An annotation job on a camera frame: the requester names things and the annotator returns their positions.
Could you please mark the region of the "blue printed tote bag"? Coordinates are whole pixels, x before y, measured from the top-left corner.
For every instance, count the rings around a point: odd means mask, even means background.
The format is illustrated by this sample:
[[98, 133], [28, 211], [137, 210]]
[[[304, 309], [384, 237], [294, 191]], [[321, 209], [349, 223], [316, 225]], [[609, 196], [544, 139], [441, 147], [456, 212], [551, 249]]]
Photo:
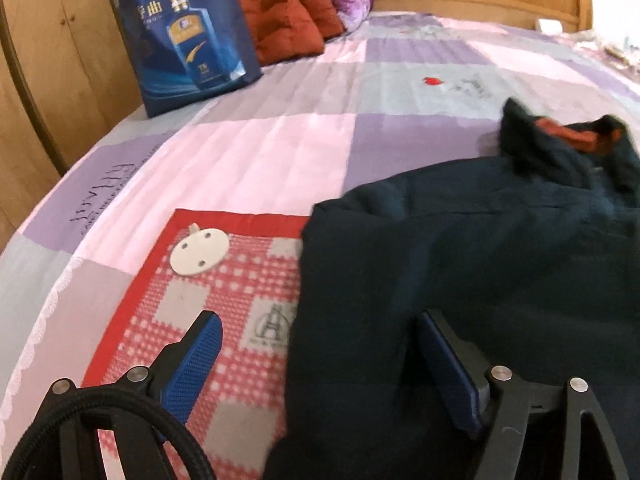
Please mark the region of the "blue printed tote bag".
[[119, 0], [118, 12], [149, 118], [262, 76], [240, 0]]

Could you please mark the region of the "white round plastic disc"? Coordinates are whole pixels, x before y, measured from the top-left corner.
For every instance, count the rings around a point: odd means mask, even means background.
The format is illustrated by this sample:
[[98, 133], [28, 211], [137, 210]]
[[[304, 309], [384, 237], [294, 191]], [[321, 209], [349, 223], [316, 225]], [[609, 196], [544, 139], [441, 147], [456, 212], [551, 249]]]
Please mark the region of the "white round plastic disc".
[[193, 276], [210, 269], [224, 260], [230, 249], [229, 235], [220, 229], [201, 229], [191, 223], [189, 233], [179, 240], [169, 256], [169, 265], [175, 274]]

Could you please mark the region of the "dark navy padded jacket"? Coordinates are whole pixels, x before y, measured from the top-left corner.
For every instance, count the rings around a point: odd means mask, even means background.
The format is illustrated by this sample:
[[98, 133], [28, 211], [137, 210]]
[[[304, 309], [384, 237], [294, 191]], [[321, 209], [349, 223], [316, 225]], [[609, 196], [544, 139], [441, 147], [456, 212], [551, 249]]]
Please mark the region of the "dark navy padded jacket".
[[416, 326], [439, 311], [528, 382], [585, 379], [639, 474], [639, 157], [606, 115], [561, 125], [506, 101], [497, 154], [354, 188], [303, 229], [285, 436], [267, 479], [469, 479]]

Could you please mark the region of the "red orange puffer jacket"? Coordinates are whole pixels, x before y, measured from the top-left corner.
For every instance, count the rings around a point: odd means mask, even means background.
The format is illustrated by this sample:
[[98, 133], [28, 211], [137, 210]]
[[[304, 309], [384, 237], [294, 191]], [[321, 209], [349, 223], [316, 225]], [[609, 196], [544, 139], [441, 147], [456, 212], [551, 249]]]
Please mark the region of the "red orange puffer jacket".
[[332, 0], [240, 0], [262, 66], [320, 55], [345, 26]]

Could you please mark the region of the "wooden wardrobe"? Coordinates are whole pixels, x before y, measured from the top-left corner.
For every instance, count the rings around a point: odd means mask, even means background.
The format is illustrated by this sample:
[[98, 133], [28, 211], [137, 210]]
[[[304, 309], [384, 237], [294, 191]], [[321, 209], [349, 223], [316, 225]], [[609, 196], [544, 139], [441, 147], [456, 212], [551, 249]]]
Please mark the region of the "wooden wardrobe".
[[141, 103], [112, 0], [1, 0], [1, 240]]

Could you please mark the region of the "red white checkered mat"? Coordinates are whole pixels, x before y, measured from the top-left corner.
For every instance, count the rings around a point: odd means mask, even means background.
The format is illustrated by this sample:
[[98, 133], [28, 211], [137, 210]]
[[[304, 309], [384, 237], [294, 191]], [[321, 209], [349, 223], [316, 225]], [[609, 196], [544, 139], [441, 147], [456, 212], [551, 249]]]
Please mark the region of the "red white checkered mat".
[[125, 292], [84, 385], [163, 405], [221, 479], [257, 479], [284, 434], [301, 216], [175, 211]]

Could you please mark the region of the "purple pink patchwork bedsheet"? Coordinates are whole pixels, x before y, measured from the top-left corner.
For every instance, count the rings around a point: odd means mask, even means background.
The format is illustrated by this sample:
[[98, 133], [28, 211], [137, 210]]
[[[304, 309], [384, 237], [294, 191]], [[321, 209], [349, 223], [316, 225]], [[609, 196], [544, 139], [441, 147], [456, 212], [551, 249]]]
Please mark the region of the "purple pink patchwork bedsheet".
[[1, 257], [1, 454], [52, 382], [114, 382], [151, 363], [203, 310], [224, 346], [189, 419], [221, 479], [256, 479], [283, 432], [299, 244], [237, 238], [193, 278], [152, 264], [142, 303], [122, 300], [180, 209], [306, 216], [356, 186], [487, 154], [504, 102], [583, 122], [639, 125], [639, 85], [588, 37], [549, 38], [419, 13], [373, 14], [322, 55], [256, 84], [149, 118], [137, 110], [30, 213]]

